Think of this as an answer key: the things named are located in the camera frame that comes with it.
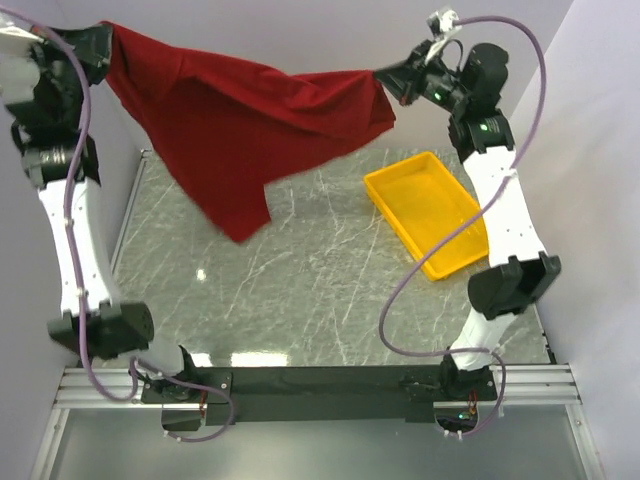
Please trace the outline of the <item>red t shirt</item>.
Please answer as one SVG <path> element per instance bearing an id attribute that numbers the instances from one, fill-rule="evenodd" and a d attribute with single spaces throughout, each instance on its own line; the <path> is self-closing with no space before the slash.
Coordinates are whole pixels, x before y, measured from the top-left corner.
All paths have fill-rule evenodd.
<path id="1" fill-rule="evenodd" d="M 107 81 L 170 174 L 229 239 L 270 221 L 265 188 L 348 155 L 395 114 L 369 70 L 289 75 L 113 28 Z"/>

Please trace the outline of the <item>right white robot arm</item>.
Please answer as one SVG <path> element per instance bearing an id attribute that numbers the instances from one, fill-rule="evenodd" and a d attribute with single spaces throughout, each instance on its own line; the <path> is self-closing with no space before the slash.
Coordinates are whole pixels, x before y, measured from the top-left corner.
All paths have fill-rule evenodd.
<path id="1" fill-rule="evenodd" d="M 497 104 L 508 78 L 508 53 L 475 45 L 463 65 L 449 69 L 431 42 L 375 78 L 402 106 L 423 97 L 446 110 L 449 138 L 475 190 L 488 238 L 488 269 L 470 277 L 471 309 L 440 364 L 439 387 L 452 399 L 486 386 L 491 353 L 505 330 L 551 286 L 561 272 L 533 226 L 516 171 L 516 147 Z"/>

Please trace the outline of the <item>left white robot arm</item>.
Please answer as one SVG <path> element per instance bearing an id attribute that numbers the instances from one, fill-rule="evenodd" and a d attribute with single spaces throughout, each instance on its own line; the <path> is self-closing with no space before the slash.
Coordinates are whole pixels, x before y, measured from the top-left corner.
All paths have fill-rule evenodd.
<path id="1" fill-rule="evenodd" d="M 107 76 L 113 29 L 25 30 L 1 22 L 1 101 L 12 116 L 11 136 L 22 169 L 44 207 L 62 284 L 60 315 L 50 339 L 78 355 L 124 357 L 135 380 L 193 399 L 200 378 L 187 350 L 155 335 L 148 306 L 122 299 L 112 276 L 98 220 L 99 161 L 89 136 L 89 89 Z"/>

